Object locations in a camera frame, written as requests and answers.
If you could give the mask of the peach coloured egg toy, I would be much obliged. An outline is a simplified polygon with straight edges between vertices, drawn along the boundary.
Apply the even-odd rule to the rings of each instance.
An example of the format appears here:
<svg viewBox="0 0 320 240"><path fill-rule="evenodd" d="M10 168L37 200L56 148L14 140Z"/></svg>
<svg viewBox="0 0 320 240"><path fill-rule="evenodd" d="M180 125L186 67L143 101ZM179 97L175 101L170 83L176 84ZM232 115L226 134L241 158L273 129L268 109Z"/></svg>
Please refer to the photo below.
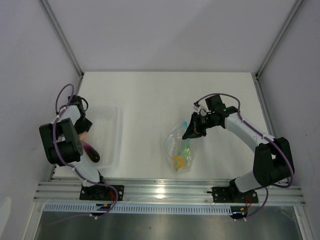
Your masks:
<svg viewBox="0 0 320 240"><path fill-rule="evenodd" d="M81 141L85 141L88 137L88 133L85 131L85 132L79 134L78 136Z"/></svg>

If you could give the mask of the green toy vegetable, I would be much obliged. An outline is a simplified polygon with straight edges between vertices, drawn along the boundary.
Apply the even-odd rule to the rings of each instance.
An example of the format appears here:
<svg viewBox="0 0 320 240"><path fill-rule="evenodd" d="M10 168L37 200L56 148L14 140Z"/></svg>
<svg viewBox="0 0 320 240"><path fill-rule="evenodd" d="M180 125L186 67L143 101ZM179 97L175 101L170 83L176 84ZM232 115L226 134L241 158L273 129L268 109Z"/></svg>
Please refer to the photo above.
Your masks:
<svg viewBox="0 0 320 240"><path fill-rule="evenodd" d="M182 145L179 150L179 154L183 156L185 159L189 159L190 153L191 153L190 150L191 150L190 142L185 140L182 142Z"/></svg>

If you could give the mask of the clear zip top bag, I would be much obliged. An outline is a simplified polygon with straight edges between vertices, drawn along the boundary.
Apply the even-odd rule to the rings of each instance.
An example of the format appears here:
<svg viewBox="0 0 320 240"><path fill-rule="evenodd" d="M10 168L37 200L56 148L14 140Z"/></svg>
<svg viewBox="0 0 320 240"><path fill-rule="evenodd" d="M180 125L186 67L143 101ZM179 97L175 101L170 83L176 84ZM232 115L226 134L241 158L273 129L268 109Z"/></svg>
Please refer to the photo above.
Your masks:
<svg viewBox="0 0 320 240"><path fill-rule="evenodd" d="M192 148L192 144L190 142L190 139L182 139L184 133L186 132L188 126L186 121L182 121L180 124L177 124L169 133L169 135L166 137L163 143L163 150L165 157L167 159L167 162L171 169L175 173L179 172L189 172L191 170L191 166L194 160L195 151ZM182 145L183 141L188 141L190 143L190 158L185 159L186 165L184 168L176 169L174 167L173 157L180 156L180 147Z"/></svg>

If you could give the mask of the purple toy eggplant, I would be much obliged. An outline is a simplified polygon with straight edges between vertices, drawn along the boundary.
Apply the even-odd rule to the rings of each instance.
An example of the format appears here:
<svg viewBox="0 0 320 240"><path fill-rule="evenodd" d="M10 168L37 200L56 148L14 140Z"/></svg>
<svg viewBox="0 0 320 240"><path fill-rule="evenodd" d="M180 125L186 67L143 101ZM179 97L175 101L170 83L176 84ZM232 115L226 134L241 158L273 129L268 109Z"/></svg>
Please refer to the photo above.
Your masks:
<svg viewBox="0 0 320 240"><path fill-rule="evenodd" d="M86 143L85 141L82 141L82 147L84 152L87 154L87 156L93 163L98 163L100 161L100 154L90 144Z"/></svg>

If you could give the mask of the yellow toy lemon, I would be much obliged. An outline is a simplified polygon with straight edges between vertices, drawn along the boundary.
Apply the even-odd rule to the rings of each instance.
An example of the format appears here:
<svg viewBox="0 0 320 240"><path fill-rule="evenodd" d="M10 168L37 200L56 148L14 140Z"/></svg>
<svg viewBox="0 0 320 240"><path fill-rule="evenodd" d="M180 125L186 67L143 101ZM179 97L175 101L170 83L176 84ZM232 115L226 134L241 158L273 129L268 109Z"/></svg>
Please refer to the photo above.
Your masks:
<svg viewBox="0 0 320 240"><path fill-rule="evenodd" d="M174 156L172 160L174 163L174 167L177 170L184 168L186 165L186 159L183 155Z"/></svg>

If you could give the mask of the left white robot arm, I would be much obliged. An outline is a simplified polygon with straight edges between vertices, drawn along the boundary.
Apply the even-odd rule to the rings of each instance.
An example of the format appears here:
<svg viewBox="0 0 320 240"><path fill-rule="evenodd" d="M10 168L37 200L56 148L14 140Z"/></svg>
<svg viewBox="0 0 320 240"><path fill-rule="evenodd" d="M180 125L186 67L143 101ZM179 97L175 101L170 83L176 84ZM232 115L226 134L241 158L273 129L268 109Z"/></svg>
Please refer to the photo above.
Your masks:
<svg viewBox="0 0 320 240"><path fill-rule="evenodd" d="M103 184L104 178L91 166L100 160L98 152L85 142L93 123L86 118L88 102L81 96L68 97L68 105L63 105L50 123L39 127L39 134L47 160L50 164L65 167L82 181L82 186L90 188L97 200L108 196L109 188Z"/></svg>

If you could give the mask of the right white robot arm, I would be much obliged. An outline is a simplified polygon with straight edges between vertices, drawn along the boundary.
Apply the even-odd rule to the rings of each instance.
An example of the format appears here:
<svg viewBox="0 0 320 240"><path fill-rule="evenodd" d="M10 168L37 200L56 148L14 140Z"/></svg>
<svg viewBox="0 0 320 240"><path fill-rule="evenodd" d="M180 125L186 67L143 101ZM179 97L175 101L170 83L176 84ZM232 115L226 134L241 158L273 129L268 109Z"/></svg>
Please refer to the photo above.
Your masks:
<svg viewBox="0 0 320 240"><path fill-rule="evenodd" d="M289 141L267 134L241 115L241 106L226 106L222 94L211 93L204 97L206 106L197 100L194 112L183 139L205 137L207 130L222 127L242 140L254 153L252 170L229 183L228 196L234 202L246 197L247 192L275 186L279 181L289 179L286 188L294 182L295 168Z"/></svg>

